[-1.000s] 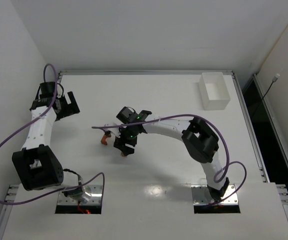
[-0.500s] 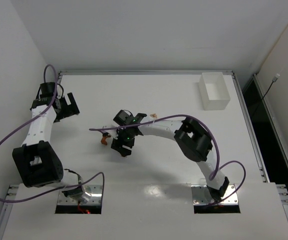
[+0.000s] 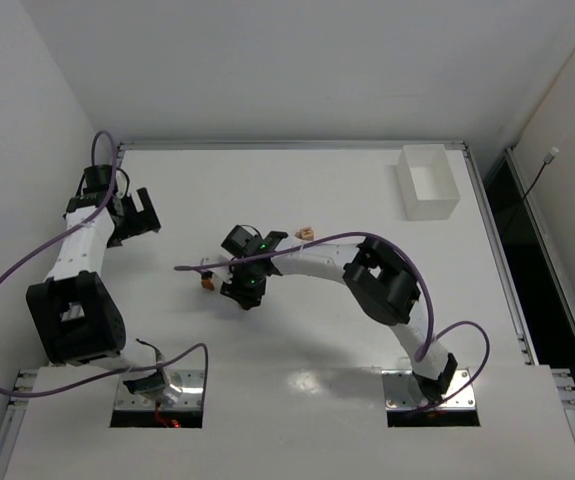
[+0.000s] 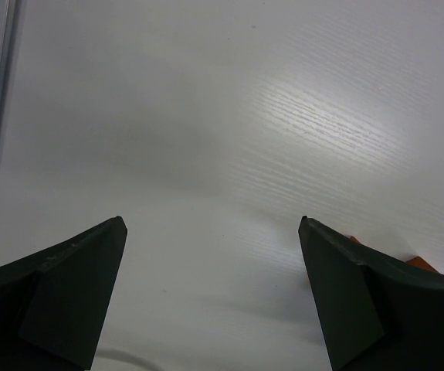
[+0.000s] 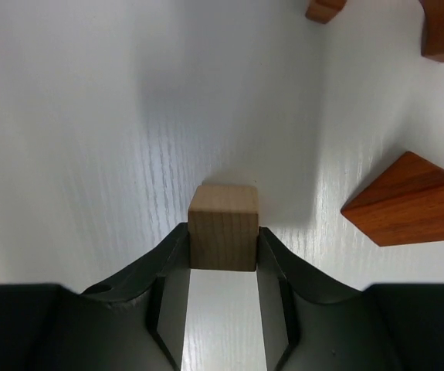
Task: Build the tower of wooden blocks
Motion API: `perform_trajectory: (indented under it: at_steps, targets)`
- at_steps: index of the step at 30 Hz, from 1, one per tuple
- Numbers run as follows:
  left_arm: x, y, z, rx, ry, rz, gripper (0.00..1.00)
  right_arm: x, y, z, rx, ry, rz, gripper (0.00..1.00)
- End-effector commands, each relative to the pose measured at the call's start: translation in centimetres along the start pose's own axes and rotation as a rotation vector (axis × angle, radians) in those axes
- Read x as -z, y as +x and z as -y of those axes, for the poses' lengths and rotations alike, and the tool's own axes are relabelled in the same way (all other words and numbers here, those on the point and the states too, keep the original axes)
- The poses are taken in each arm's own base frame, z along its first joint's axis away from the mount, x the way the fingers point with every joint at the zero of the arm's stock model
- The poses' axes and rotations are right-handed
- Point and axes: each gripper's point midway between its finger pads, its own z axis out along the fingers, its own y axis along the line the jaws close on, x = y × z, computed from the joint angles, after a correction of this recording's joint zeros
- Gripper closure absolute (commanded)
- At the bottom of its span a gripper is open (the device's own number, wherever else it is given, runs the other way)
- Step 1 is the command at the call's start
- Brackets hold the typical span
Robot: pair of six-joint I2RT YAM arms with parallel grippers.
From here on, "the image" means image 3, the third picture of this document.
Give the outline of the white plastic bin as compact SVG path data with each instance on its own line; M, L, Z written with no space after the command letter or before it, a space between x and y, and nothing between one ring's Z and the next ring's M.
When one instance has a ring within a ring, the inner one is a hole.
M443 145L405 145L395 170L409 221L451 217L460 193Z

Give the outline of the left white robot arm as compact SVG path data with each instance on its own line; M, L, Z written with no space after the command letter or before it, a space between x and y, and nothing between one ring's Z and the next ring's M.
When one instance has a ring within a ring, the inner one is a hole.
M71 233L45 280L28 287L26 301L51 363L119 370L130 394L162 403L169 387L163 355L150 343L128 337L100 277L107 249L158 232L161 224L147 190L129 195L112 172L109 165L84 170L84 185L66 208Z

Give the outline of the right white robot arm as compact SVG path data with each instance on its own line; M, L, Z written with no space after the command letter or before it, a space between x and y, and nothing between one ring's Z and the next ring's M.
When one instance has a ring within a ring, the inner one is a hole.
M354 244L304 241L286 232L266 236L235 226L221 243L232 257L214 271L221 294L245 310L258 307L270 276L306 276L346 286L361 310L388 327L411 361L421 394L438 402L457 368L452 353L434 339L435 313L426 282L400 248L365 234Z

